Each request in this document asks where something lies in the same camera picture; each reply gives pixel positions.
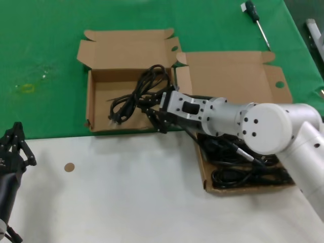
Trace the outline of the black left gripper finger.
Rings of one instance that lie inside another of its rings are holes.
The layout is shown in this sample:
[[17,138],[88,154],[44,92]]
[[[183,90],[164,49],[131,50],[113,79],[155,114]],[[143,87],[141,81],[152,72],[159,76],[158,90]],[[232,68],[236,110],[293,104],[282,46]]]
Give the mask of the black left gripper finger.
[[22,122],[17,123],[17,139],[18,139],[18,144],[20,146],[20,149],[23,150],[24,154],[27,157],[26,165],[27,166],[36,166],[37,162],[34,157],[34,154],[32,153],[31,149],[29,148],[28,144],[25,141],[25,134],[23,131]]
[[19,144],[19,122],[14,122],[10,129],[7,129],[1,137],[1,151],[9,151],[10,148]]

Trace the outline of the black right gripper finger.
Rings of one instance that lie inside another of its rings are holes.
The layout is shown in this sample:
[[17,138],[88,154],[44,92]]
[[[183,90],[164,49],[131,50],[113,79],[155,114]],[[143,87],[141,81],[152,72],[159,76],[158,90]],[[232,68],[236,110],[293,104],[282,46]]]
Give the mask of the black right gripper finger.
[[154,129],[162,134],[166,134],[171,129],[175,129],[178,125],[175,119],[168,115],[165,111],[156,110],[153,107],[141,106],[141,112],[146,114]]
[[138,101],[138,106],[153,107],[159,105],[163,94],[153,94],[142,97]]

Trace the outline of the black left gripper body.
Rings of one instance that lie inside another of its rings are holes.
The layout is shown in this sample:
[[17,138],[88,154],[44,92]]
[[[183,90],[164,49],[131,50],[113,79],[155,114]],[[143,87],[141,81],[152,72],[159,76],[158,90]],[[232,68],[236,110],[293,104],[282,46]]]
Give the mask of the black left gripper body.
[[24,173],[25,171],[25,162],[20,156],[20,152],[1,150],[1,175]]

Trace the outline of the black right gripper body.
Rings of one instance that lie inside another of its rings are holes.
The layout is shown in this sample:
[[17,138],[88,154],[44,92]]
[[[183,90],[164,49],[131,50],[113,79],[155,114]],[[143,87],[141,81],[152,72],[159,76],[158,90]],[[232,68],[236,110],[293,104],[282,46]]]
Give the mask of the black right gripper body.
[[200,121],[189,119],[189,118],[183,118],[183,117],[177,116],[177,115],[169,113],[169,112],[167,112],[167,114],[175,119],[175,123],[181,129],[183,129],[183,130],[191,129],[196,132],[200,131]]

